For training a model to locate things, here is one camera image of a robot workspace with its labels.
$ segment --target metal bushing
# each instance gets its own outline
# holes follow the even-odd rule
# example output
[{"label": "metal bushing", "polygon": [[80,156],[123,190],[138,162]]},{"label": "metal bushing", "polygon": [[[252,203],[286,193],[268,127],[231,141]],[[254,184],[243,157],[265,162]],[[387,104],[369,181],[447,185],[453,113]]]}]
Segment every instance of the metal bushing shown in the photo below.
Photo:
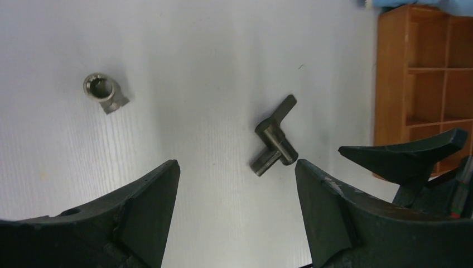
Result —
[{"label": "metal bushing", "polygon": [[87,97],[100,103],[106,114],[118,110],[129,102],[120,89],[120,85],[106,74],[94,73],[84,80],[84,92]]}]

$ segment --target metal part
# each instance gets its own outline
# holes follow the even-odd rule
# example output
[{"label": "metal part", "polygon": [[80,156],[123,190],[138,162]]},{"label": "metal part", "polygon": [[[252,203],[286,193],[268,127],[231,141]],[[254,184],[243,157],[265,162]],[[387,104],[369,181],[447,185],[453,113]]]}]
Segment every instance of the metal part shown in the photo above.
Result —
[{"label": "metal part", "polygon": [[342,146],[342,156],[400,185],[393,203],[409,207],[428,182],[437,162],[460,151],[468,132],[454,128],[424,140],[409,143],[357,147]]},{"label": "metal part", "polygon": [[0,267],[161,267],[179,175],[170,160],[56,217],[0,220]]},{"label": "metal part", "polygon": [[94,73],[84,80],[84,92],[87,97],[100,103],[106,114],[115,112],[129,102],[120,89],[120,85],[106,74]]},{"label": "metal part", "polygon": [[313,266],[472,267],[472,157],[428,181],[432,166],[461,150],[466,138],[456,128],[398,145],[340,147],[400,185],[393,204],[299,160],[297,191]]},{"label": "metal part", "polygon": [[263,120],[256,127],[254,132],[267,146],[251,164],[251,169],[256,175],[263,175],[277,160],[280,160],[283,165],[288,166],[296,162],[299,157],[299,154],[286,139],[286,135],[280,127],[281,121],[296,103],[296,98],[293,95],[289,95],[270,117]]},{"label": "metal part", "polygon": [[307,160],[296,182],[315,268],[473,267],[471,219],[385,202]]}]

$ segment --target wooden shelf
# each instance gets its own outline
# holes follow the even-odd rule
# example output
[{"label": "wooden shelf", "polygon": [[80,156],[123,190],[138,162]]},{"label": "wooden shelf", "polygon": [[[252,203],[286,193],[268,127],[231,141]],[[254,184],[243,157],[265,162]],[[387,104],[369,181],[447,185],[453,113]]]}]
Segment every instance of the wooden shelf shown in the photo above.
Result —
[{"label": "wooden shelf", "polygon": [[408,74],[422,74],[432,71],[473,71],[473,68],[427,68],[427,67],[409,67]]},{"label": "wooden shelf", "polygon": [[[378,21],[374,145],[427,138],[454,127],[473,132],[473,18],[408,4]],[[458,166],[465,147],[432,176]]]}]

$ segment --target shelf compartment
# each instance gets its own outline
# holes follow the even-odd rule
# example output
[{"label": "shelf compartment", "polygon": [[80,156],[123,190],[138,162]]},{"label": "shelf compartment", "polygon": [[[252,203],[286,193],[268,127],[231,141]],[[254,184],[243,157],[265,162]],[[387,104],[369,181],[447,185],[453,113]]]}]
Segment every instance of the shelf compartment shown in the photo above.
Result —
[{"label": "shelf compartment", "polygon": [[408,66],[446,67],[448,15],[440,11],[411,10],[408,26]]},{"label": "shelf compartment", "polygon": [[438,134],[440,134],[440,125],[412,127],[409,133],[409,141],[418,141]]},{"label": "shelf compartment", "polygon": [[473,68],[473,18],[451,17],[449,68]]},{"label": "shelf compartment", "polygon": [[473,71],[447,71],[444,121],[473,119]]},{"label": "shelf compartment", "polygon": [[440,161],[440,172],[444,173],[450,171],[460,164],[460,161],[471,154],[471,131],[473,130],[473,122],[461,122],[461,123],[445,123],[442,125],[442,132],[451,130],[452,128],[462,128],[463,130],[468,131],[468,139],[465,142],[465,146],[459,152],[451,155],[450,157]]},{"label": "shelf compartment", "polygon": [[444,78],[444,71],[407,75],[404,95],[407,126],[441,121]]}]

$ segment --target metal lever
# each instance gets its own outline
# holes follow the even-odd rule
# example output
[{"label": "metal lever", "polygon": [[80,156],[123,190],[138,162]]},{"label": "metal lever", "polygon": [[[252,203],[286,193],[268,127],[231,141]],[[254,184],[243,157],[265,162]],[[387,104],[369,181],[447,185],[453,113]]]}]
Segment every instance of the metal lever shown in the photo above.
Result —
[{"label": "metal lever", "polygon": [[280,127],[281,121],[296,103],[297,100],[293,95],[287,96],[273,114],[263,120],[254,130],[267,146],[251,164],[251,169],[256,175],[263,175],[277,160],[288,166],[296,162],[299,157]]}]

